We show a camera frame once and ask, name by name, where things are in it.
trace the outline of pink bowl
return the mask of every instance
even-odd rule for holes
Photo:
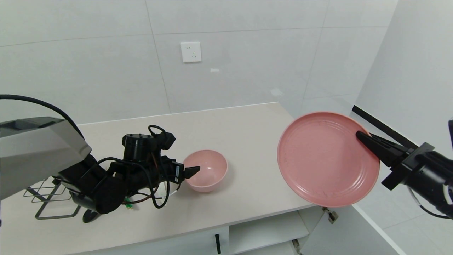
[[[215,190],[228,171],[228,162],[225,157],[211,150],[197,151],[184,159],[184,167],[200,166],[200,171],[187,184],[195,191],[210,192]]]

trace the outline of pink plate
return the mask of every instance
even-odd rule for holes
[[[358,130],[368,133],[338,113],[310,113],[294,120],[277,151],[286,183],[320,206],[348,206],[364,198],[376,183],[379,159],[356,138]]]

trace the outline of cabinet handle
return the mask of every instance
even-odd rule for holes
[[[221,254],[222,252],[220,251],[220,236],[219,236],[219,234],[216,234],[216,244],[217,244],[217,254]]]

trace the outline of robotic arm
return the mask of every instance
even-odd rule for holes
[[[0,99],[16,98],[45,103],[33,98],[0,95]],[[161,132],[154,133],[152,128]],[[40,117],[0,123],[0,199],[52,176],[54,184],[61,183],[70,191],[76,204],[89,209],[84,222],[90,222],[98,214],[112,212],[121,204],[139,203],[150,198],[156,208],[162,208],[168,200],[169,183],[180,185],[200,167],[184,168],[176,160],[161,156],[161,151],[169,150],[176,138],[155,125],[150,125],[148,130],[150,135],[123,136],[123,159],[107,157],[97,161],[69,117],[66,120]],[[107,170],[99,165],[104,161],[113,161]],[[167,194],[165,198],[156,198],[155,192],[161,182],[166,182]],[[145,198],[125,201],[144,188],[150,189]],[[157,199],[164,201],[158,205]]]
[[[448,122],[453,144],[453,120]],[[408,187],[418,206],[438,218],[453,219],[453,161],[433,151],[429,143],[416,149],[406,148],[384,138],[357,131],[356,137],[371,150],[391,174],[382,181],[389,190],[398,184]],[[424,208],[415,197],[415,191],[446,216],[437,215]]]
[[[0,200],[48,176],[54,183],[62,183],[72,194],[73,201],[88,208],[84,222],[98,214],[107,214],[121,204],[138,203],[149,198],[156,208],[162,208],[169,196],[169,189],[161,205],[156,203],[155,192],[164,181],[181,184],[196,174],[200,167],[187,167],[161,156],[175,141],[172,133],[150,125],[150,135],[127,134],[122,138],[123,159],[108,157],[96,161],[75,123],[63,111],[46,102],[15,95],[0,95],[0,99],[16,99],[48,107],[65,119],[41,117],[19,119],[0,123]],[[453,120],[449,122],[453,140]],[[154,133],[152,128],[161,133]],[[428,143],[416,149],[405,148],[379,136],[368,136],[358,131],[357,138],[368,147],[392,173],[382,182],[388,189],[405,184],[409,191],[420,194],[446,216],[427,213],[440,218],[453,219],[453,161],[434,152]],[[111,160],[105,170],[101,162]],[[149,188],[144,199],[127,202],[125,198]]]

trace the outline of cabinet drawer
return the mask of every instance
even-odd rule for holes
[[[157,242],[100,250],[91,255],[217,255],[216,235],[220,254],[229,255],[228,226]]]

